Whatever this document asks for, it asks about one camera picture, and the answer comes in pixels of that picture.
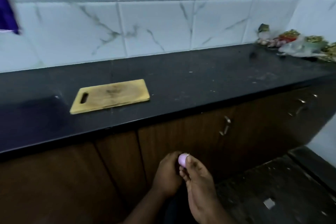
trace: hand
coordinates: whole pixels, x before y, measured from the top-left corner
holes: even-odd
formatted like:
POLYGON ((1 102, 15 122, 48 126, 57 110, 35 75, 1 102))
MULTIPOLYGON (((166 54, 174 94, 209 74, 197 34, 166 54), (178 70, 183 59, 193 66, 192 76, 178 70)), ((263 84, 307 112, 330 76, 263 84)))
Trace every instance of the hand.
POLYGON ((186 182, 190 211, 200 224, 234 223, 217 198, 212 175, 193 156, 186 159, 186 169, 180 167, 180 175, 186 182))
POLYGON ((176 172, 177 159, 181 153, 169 153, 157 168, 152 189, 163 193, 166 198, 174 196, 182 184, 182 178, 176 172))

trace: dark floor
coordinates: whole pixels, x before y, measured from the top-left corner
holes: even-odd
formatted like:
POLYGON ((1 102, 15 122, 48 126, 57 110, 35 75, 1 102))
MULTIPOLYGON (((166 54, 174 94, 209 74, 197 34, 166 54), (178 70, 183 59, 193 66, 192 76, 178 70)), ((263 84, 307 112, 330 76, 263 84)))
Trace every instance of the dark floor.
POLYGON ((217 185, 224 208, 238 223, 336 223, 336 194, 328 186, 328 182, 336 182, 330 180, 336 169, 323 160, 318 163, 319 169, 310 169, 316 163, 316 158, 312 161, 314 153, 308 158, 308 165, 302 165, 293 155, 277 158, 217 185), (327 183, 323 175, 316 175, 316 170, 328 174, 327 183))

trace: black countertop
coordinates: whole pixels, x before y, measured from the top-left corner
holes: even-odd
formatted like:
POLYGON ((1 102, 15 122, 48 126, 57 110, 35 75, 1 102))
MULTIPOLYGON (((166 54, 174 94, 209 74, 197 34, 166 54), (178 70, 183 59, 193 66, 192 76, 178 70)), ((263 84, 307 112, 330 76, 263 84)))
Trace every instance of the black countertop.
POLYGON ((252 44, 0 74, 0 153, 309 85, 336 66, 252 44), (144 79, 150 100, 71 115, 82 87, 144 79))

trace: metal handle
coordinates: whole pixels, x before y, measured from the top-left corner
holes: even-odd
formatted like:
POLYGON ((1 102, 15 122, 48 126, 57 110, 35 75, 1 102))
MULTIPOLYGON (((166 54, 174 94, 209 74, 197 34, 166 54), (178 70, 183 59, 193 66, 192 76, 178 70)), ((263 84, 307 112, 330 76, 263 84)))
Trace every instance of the metal handle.
POLYGON ((296 116, 296 115, 298 115, 298 114, 299 114, 305 107, 307 107, 307 101, 304 101, 304 100, 299 99, 299 98, 298 98, 297 100, 300 101, 301 103, 303 103, 303 105, 300 106, 300 107, 296 110, 296 112, 295 112, 294 114, 288 112, 288 114, 289 114, 290 116, 296 116))
POLYGON ((226 126, 224 128, 224 132, 220 131, 219 133, 224 136, 228 133, 228 130, 230 128, 230 125, 231 125, 231 120, 228 116, 224 116, 225 120, 226 120, 226 126))

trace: cutting board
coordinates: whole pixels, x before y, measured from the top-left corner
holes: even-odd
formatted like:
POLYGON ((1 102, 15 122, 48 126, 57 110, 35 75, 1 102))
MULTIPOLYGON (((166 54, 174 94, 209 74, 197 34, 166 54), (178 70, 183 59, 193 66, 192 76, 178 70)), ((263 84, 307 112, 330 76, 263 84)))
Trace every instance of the cutting board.
POLYGON ((91 112, 147 100, 149 93, 143 79, 91 86, 79 89, 70 113, 91 112))

